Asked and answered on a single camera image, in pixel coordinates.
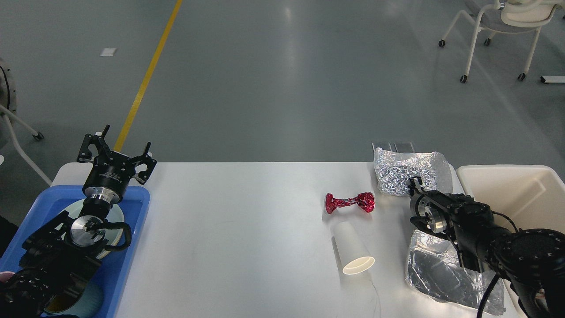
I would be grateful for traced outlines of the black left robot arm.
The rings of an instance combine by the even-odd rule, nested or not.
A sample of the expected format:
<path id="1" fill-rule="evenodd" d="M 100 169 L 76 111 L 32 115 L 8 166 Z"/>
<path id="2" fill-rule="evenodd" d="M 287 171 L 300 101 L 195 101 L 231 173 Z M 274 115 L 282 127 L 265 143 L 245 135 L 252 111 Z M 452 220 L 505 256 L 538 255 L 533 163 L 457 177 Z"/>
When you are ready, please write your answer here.
<path id="1" fill-rule="evenodd" d="M 103 252 L 121 252 L 133 242 L 125 220 L 110 221 L 132 179 L 144 185 L 157 165 L 148 142 L 141 155 L 111 150 L 109 130 L 85 135 L 77 162 L 91 163 L 83 185 L 85 196 L 77 216 L 61 211 L 23 240 L 20 270 L 1 283 L 3 318 L 90 318 L 100 298 L 87 292 L 101 268 Z"/>

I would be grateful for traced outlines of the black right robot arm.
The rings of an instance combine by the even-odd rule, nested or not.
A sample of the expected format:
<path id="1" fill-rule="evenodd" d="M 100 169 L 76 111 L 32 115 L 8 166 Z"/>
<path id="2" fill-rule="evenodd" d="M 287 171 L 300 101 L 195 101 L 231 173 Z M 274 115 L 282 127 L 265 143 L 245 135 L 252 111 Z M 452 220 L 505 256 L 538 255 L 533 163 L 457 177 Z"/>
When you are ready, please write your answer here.
<path id="1" fill-rule="evenodd" d="M 461 267 L 494 278 L 479 303 L 480 318 L 500 279 L 508 280 L 528 318 L 565 315 L 565 236 L 551 229 L 517 229 L 497 225 L 488 204 L 465 194 L 427 190 L 420 176 L 407 180 L 414 214 L 410 221 L 420 231 L 448 240 Z"/>

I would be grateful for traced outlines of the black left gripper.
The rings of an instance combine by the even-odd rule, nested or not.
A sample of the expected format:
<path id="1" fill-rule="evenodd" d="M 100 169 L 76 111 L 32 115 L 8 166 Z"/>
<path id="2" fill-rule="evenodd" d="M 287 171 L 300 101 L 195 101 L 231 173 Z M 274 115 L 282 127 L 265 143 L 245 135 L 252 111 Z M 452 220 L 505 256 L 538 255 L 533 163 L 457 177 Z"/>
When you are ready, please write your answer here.
<path id="1" fill-rule="evenodd" d="M 157 161 L 150 154 L 151 142 L 147 142 L 141 155 L 132 158 L 112 152 L 105 141 L 109 129 L 110 125 L 105 125 L 102 132 L 85 135 L 77 162 L 93 165 L 83 185 L 83 194 L 87 198 L 117 204 L 122 201 L 131 178 L 140 185 L 147 183 Z"/>

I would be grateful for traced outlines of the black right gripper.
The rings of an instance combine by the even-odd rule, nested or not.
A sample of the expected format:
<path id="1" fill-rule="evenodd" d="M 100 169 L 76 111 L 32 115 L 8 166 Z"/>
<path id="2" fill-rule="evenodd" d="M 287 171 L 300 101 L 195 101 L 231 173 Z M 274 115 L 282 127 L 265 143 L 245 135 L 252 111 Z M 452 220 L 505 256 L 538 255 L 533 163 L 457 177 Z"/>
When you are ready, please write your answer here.
<path id="1" fill-rule="evenodd" d="M 408 179 L 408 195 L 411 198 L 410 209 L 414 216 L 410 222 L 416 229 L 429 235 L 446 235 L 448 220 L 447 206 L 451 203 L 448 194 L 440 191 L 425 191 L 420 176 Z"/>

